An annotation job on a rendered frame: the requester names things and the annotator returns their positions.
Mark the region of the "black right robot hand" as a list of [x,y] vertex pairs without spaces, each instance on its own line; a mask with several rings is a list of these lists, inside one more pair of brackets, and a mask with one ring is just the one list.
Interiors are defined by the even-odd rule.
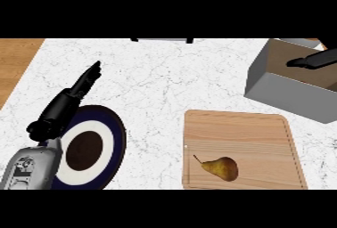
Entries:
[[337,48],[314,53],[307,58],[290,60],[286,63],[286,66],[305,69],[320,69],[333,65],[335,63],[337,63]]

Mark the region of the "grey cardboard box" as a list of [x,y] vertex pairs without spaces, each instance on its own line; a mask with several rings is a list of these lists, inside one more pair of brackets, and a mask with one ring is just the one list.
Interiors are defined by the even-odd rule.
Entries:
[[249,67],[246,97],[329,124],[337,120],[337,63],[320,69],[286,66],[317,52],[271,39]]

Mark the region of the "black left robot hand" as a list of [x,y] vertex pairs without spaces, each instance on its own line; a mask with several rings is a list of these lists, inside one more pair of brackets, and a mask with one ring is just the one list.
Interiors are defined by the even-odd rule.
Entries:
[[33,141],[45,142],[63,134],[78,113],[80,102],[103,75],[101,70],[101,62],[97,61],[76,84],[66,88],[49,102],[39,119],[27,127]]

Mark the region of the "wooden cutting board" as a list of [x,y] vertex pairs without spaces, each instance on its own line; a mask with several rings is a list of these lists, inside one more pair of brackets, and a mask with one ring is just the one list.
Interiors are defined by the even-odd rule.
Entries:
[[[231,158],[239,177],[227,182],[203,168]],[[289,122],[277,114],[190,110],[185,114],[184,187],[301,189],[308,187]]]

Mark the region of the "dark blue and white plate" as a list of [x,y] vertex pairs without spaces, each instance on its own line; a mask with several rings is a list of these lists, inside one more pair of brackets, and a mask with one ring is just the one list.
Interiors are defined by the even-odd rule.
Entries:
[[123,121],[101,105],[79,108],[61,136],[64,155],[54,190],[103,190],[113,181],[128,148]]

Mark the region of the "yellow-brown pear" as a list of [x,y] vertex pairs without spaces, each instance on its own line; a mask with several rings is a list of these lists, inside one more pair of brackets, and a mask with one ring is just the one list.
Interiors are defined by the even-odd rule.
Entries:
[[216,177],[224,182],[233,182],[239,178],[240,168],[233,158],[222,156],[215,159],[202,159],[199,156],[194,156],[194,159],[200,166],[199,173],[206,178]]

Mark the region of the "black and grey appliance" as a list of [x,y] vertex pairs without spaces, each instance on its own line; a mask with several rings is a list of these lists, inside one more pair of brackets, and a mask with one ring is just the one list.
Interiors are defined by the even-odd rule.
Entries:
[[194,43],[194,38],[131,38],[134,42],[138,42],[140,40],[157,40],[157,41],[180,41],[185,42],[187,44]]

